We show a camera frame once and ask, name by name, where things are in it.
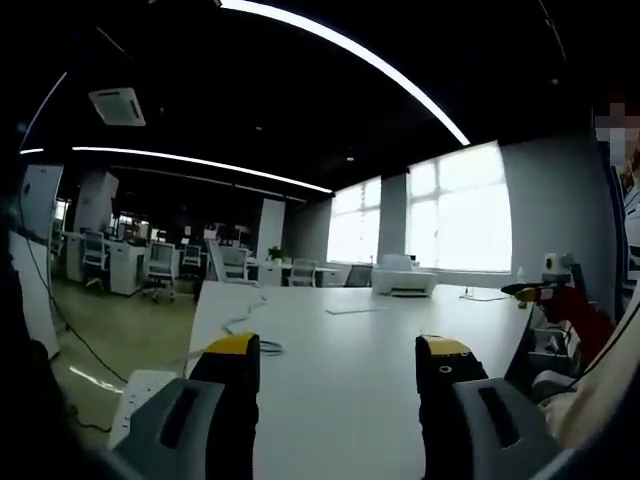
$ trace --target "window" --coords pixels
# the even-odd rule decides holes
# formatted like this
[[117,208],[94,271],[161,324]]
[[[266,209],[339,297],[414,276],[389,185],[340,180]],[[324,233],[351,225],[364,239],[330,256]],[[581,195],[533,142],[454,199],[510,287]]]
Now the window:
[[56,199],[56,212],[55,212],[56,219],[64,220],[64,217],[67,214],[67,209],[69,208],[69,204],[71,204],[71,202],[68,202],[66,200]]
[[406,253],[421,267],[511,271],[511,210],[500,147],[489,143],[414,165]]
[[328,262],[371,263],[378,256],[380,177],[336,192],[331,203]]

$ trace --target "white power strip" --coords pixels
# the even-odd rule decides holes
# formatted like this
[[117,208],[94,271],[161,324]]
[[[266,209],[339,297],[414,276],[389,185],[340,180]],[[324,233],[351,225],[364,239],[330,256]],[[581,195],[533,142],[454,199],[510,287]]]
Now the white power strip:
[[127,438],[131,428],[131,415],[176,378],[174,372],[158,370],[135,370],[120,397],[120,404],[113,417],[108,447],[113,450]]

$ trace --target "red object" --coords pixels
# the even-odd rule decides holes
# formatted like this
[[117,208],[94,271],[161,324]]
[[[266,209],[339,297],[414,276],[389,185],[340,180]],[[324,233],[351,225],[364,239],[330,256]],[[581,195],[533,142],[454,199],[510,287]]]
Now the red object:
[[538,300],[551,323],[568,320],[580,337],[580,353],[586,363],[598,355],[613,333],[613,325],[607,316],[589,305],[587,299],[575,288],[553,287],[553,297]]

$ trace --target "table surface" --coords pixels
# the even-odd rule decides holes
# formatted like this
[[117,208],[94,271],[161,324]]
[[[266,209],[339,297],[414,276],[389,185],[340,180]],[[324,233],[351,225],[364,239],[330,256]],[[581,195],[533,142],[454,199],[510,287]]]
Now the table surface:
[[[247,267],[255,267],[255,268],[266,267],[266,268],[277,268],[280,270],[291,270],[291,267],[293,267],[293,265],[291,263],[276,264],[271,262],[247,262]],[[340,270],[338,270],[337,268],[316,267],[316,271],[324,272],[324,273],[336,273],[336,272],[339,272]]]
[[[438,285],[431,298],[393,298],[368,288],[269,287],[204,282],[190,352],[224,336],[223,323],[284,346],[261,358],[255,471],[263,479],[419,479],[424,448],[418,422],[415,338],[442,335],[469,346],[492,377],[504,376],[530,307],[514,299],[461,299],[464,287]],[[476,298],[503,296],[474,289]],[[331,311],[376,309],[332,315]],[[197,360],[189,362],[190,372]]]

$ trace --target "potted plant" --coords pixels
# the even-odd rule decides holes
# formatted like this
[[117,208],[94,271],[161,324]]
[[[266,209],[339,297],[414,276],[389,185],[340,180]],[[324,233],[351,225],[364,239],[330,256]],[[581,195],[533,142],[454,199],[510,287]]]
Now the potted plant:
[[267,252],[269,253],[269,259],[276,265],[280,265],[286,257],[285,251],[280,247],[273,246]]

